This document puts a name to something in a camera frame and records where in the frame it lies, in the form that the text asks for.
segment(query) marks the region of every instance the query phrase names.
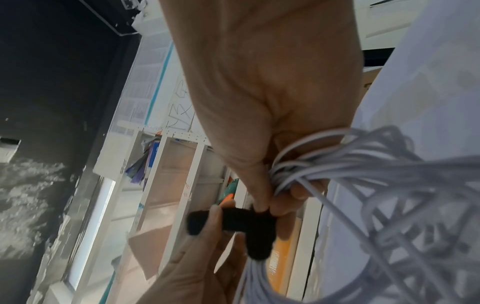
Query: blue stripe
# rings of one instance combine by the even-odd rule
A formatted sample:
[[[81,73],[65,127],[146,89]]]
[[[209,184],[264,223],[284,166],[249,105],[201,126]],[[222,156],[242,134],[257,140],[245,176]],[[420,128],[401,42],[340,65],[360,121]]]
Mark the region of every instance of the blue stripe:
[[[152,109],[154,108],[155,100],[157,99],[157,95],[159,94],[160,84],[164,79],[165,71],[167,70],[167,65],[169,64],[170,55],[172,54],[173,49],[174,49],[174,44],[172,43],[170,45],[170,50],[168,51],[168,54],[166,56],[165,63],[163,64],[163,69],[161,71],[160,80],[158,81],[158,85],[156,86],[156,89],[155,89],[155,94],[153,95],[150,102],[150,108],[148,109],[148,114],[146,115],[145,125],[149,123],[150,115],[152,114]]]

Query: hand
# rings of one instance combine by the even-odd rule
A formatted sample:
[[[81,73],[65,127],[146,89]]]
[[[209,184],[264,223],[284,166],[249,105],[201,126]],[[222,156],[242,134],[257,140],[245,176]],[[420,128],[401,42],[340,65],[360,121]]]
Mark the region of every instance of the hand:
[[[273,197],[265,165],[305,135],[352,122],[363,66],[352,0],[160,2],[206,135],[287,238],[309,193],[296,185]]]
[[[230,201],[222,207],[234,206]],[[231,238],[232,234],[222,232],[222,208],[212,206],[200,235],[189,239],[170,259],[137,304],[232,303],[247,259],[242,233],[235,235],[230,255],[214,273]]]

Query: dark wall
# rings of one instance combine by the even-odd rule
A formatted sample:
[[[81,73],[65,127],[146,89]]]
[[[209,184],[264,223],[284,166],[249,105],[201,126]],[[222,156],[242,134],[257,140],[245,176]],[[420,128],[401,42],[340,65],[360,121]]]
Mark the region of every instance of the dark wall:
[[[79,1],[5,1],[0,9],[0,302],[25,303],[92,147],[128,44]]]

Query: white cable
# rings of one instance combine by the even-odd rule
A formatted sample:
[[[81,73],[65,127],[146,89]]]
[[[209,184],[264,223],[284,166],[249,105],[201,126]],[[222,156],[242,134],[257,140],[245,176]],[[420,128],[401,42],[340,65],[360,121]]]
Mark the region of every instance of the white cable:
[[[328,137],[345,136],[337,146],[322,148],[283,160],[301,145]],[[479,303],[480,293],[460,297],[453,285],[459,270],[480,270],[480,262],[459,252],[470,250],[462,241],[465,227],[480,216],[480,192],[471,184],[480,181],[480,157],[458,157],[423,161],[413,153],[412,140],[395,126],[372,132],[336,129],[309,135],[282,150],[274,160],[270,178],[275,195],[301,184],[342,222],[370,255],[363,271],[349,284],[316,304],[368,304],[376,297],[398,299],[397,303],[452,304]],[[311,181],[337,182],[361,202],[361,218],[367,234],[320,193]],[[379,207],[396,201],[391,216]],[[406,204],[413,208],[405,212]],[[457,222],[447,227],[442,219],[431,218],[447,204],[466,206]],[[382,227],[377,229],[374,217]],[[440,237],[435,238],[435,230]],[[413,241],[424,232],[423,248]],[[408,257],[390,262],[393,250],[403,248]],[[413,278],[413,286],[406,284]],[[398,295],[386,291],[395,285]],[[241,293],[245,304],[293,304],[273,291],[265,261],[247,262],[234,303]]]

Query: white sheet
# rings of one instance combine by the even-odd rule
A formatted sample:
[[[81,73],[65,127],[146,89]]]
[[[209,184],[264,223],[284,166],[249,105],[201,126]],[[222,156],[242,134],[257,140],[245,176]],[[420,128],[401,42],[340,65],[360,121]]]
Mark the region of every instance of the white sheet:
[[[412,137],[424,159],[480,154],[479,17],[480,1],[432,1],[370,87],[353,126],[371,130],[395,124]],[[364,228],[360,203],[335,183],[328,191]],[[305,301],[350,282],[368,258],[325,208],[318,232]]]

